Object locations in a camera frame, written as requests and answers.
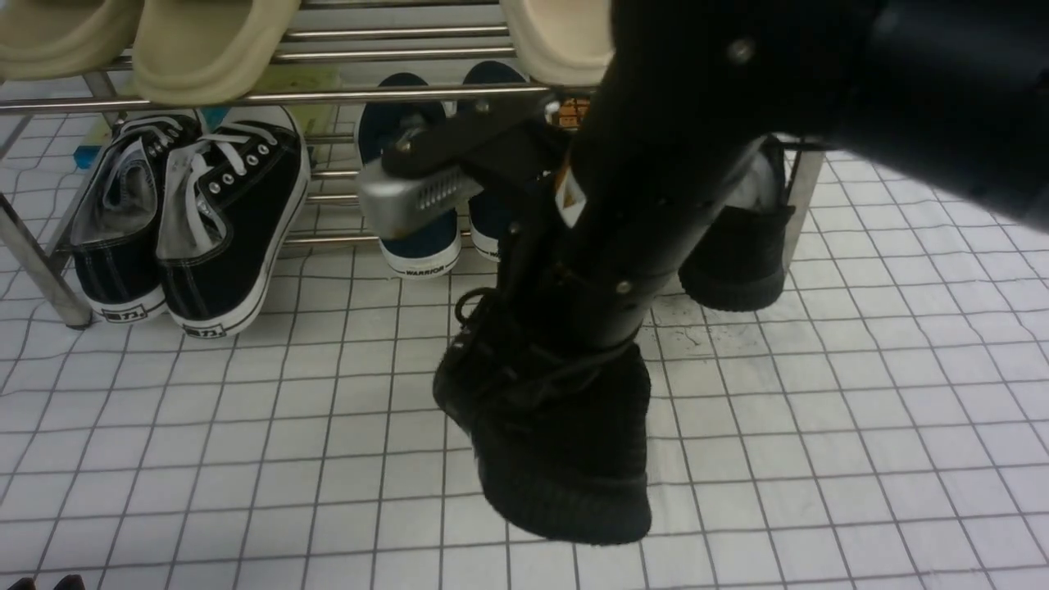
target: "shoe rack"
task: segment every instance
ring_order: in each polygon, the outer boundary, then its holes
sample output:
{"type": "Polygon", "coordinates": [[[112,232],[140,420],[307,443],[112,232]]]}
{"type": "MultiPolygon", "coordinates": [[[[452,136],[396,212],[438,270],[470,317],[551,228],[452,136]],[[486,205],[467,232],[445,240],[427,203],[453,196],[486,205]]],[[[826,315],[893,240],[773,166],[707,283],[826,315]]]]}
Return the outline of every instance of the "shoe rack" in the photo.
{"type": "MultiPolygon", "coordinates": [[[[496,4],[498,0],[303,0],[301,10],[330,10],[350,8],[418,8],[437,6],[475,6],[496,4]]],[[[273,64],[348,64],[366,62],[402,62],[402,61],[433,61],[433,60],[485,60],[507,59],[514,57],[514,48],[510,42],[509,31],[504,23],[463,26],[405,26],[384,28],[317,28],[305,30],[288,30],[283,39],[283,47],[273,56],[273,64]],[[466,38],[484,38],[483,46],[457,47],[456,40],[466,38]],[[408,40],[448,41],[448,47],[434,46],[429,48],[397,48],[390,47],[394,41],[408,40]],[[296,50],[296,44],[338,43],[346,41],[381,42],[381,48],[355,50],[296,50]]],[[[127,57],[117,58],[105,68],[83,75],[84,81],[91,92],[91,98],[82,99],[41,99],[17,100],[0,102],[0,115],[21,117],[15,130],[3,145],[0,145],[0,157],[18,141],[19,134],[28,125],[33,115],[52,113],[102,113],[109,124],[116,122],[122,113],[135,110],[153,110],[160,108],[149,101],[117,96],[109,73],[130,69],[131,62],[127,57]]],[[[263,106],[293,104],[361,104],[368,102],[407,102],[407,101],[457,101],[462,99],[479,99],[500,94],[537,93],[548,90],[541,84],[507,84],[463,86],[444,85],[405,87],[405,88],[370,88],[347,87],[338,90],[315,92],[286,92],[278,94],[248,94],[230,106],[263,106]]],[[[324,133],[307,135],[306,141],[313,145],[352,143],[352,133],[324,133]]],[[[822,152],[800,152],[794,161],[790,188],[790,203],[797,208],[797,213],[788,227],[785,265],[790,264],[797,244],[801,227],[808,214],[809,203],[812,199],[816,181],[823,163],[822,152]]],[[[316,170],[315,181],[351,181],[359,173],[358,169],[339,168],[316,170]]],[[[63,278],[63,271],[69,260],[68,237],[70,222],[80,205],[86,188],[87,178],[93,174],[93,167],[84,176],[77,196],[63,215],[50,241],[39,244],[26,229],[18,214],[12,208],[7,198],[0,193],[0,241],[5,244],[23,269],[43,293],[45,299],[69,328],[86,329],[91,322],[91,311],[88,305],[70,289],[63,278]]],[[[343,205],[356,207],[358,197],[352,193],[311,194],[307,203],[324,205],[343,205]]],[[[363,232],[333,234],[325,232],[315,236],[290,236],[285,248],[314,248],[321,246],[356,246],[377,243],[378,238],[363,232]]]]}

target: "screw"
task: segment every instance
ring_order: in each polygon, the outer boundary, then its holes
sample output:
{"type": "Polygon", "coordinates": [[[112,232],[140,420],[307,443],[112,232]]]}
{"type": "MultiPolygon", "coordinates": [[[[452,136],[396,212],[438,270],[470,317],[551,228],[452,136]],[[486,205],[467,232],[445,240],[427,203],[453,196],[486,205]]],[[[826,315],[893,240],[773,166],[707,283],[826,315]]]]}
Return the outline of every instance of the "screw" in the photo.
{"type": "Polygon", "coordinates": [[[735,65],[745,65],[747,62],[754,59],[755,51],[756,47],[754,46],[753,39],[749,37],[736,39],[735,41],[729,43],[728,61],[735,65]]]}

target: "beige slipper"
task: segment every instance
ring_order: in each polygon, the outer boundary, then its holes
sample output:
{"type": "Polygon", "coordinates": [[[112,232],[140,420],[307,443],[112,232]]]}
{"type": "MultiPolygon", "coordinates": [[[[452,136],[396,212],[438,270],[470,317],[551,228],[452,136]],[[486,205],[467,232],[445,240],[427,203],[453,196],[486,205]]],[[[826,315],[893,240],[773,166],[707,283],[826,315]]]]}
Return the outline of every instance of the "beige slipper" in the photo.
{"type": "Polygon", "coordinates": [[[236,99],[262,76],[298,9],[299,0],[146,0],[135,87],[169,105],[236,99]]]}
{"type": "Polygon", "coordinates": [[[142,0],[7,0],[0,76],[42,80],[101,67],[134,39],[142,0]]]}
{"type": "Polygon", "coordinates": [[[524,70],[539,82],[596,85],[612,60],[612,0],[500,0],[524,70]]]}

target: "blue sneaker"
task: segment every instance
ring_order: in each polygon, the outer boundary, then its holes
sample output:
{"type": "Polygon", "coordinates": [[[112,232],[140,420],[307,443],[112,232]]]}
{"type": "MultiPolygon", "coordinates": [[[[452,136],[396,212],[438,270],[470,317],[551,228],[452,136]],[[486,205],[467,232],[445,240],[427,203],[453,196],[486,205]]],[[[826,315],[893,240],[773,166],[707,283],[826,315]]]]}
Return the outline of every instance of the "blue sneaker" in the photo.
{"type": "MultiPolygon", "coordinates": [[[[499,62],[480,62],[466,75],[464,84],[513,84],[524,82],[517,70],[499,62]]],[[[459,101],[459,112],[473,109],[476,101],[459,101]]],[[[491,191],[485,191],[470,199],[470,238],[477,253],[489,260],[499,261],[499,238],[507,232],[512,222],[510,209],[502,198],[491,191]]]]}
{"type": "MultiPolygon", "coordinates": [[[[379,86],[426,86],[426,82],[413,73],[394,73],[379,86]]],[[[361,153],[361,163],[367,164],[382,156],[383,150],[441,123],[445,118],[445,108],[437,101],[366,104],[357,123],[357,149],[361,153]]],[[[455,211],[445,213],[404,239],[383,239],[380,246],[386,262],[403,278],[447,274],[455,266],[462,250],[455,211]]]]}

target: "white rubber sole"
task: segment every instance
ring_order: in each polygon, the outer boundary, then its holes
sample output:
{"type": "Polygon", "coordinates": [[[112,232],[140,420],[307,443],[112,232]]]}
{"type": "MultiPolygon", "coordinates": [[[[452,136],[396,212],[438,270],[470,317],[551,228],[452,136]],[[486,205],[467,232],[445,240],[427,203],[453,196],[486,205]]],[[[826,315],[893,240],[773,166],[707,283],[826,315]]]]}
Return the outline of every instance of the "white rubber sole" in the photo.
{"type": "Polygon", "coordinates": [[[386,246],[382,241],[379,243],[379,248],[383,251],[386,264],[390,266],[395,275],[408,280],[422,280],[444,276],[452,270],[463,251],[463,238],[456,232],[455,240],[448,248],[425,258],[402,258],[386,250],[386,246]]]}
{"type": "MultiPolygon", "coordinates": [[[[288,117],[295,125],[296,132],[299,133],[299,136],[302,136],[302,131],[299,130],[298,122],[296,122],[291,114],[288,117]]],[[[292,226],[295,224],[296,217],[299,216],[299,212],[302,210],[302,205],[306,202],[306,190],[308,188],[309,150],[307,150],[305,144],[303,144],[299,177],[295,181],[292,198],[288,199],[287,205],[284,207],[284,213],[281,215],[280,224],[277,226],[279,228],[278,231],[275,232],[273,238],[270,239],[270,246],[266,248],[265,258],[262,260],[262,272],[260,272],[258,278],[255,279],[255,285],[252,286],[252,290],[248,293],[248,296],[244,297],[244,300],[241,301],[239,305],[214,318],[191,320],[172,313],[171,318],[175,320],[175,323],[178,324],[184,332],[186,332],[187,336],[205,340],[234,336],[243,332],[249,325],[252,324],[253,321],[255,321],[255,318],[257,318],[259,313],[262,311],[262,302],[265,301],[266,293],[270,291],[270,278],[273,275],[274,262],[277,260],[277,253],[280,251],[280,247],[284,243],[284,238],[287,237],[287,232],[291,231],[292,226]]]]}
{"type": "Polygon", "coordinates": [[[90,297],[87,298],[87,302],[94,313],[109,323],[149,321],[168,311],[167,299],[164,297],[164,287],[159,285],[146,295],[126,303],[103,303],[94,301],[90,297]]]}
{"type": "Polygon", "coordinates": [[[499,261],[499,240],[478,232],[476,226],[473,225],[473,220],[470,222],[470,241],[473,243],[477,254],[493,262],[499,261]]]}

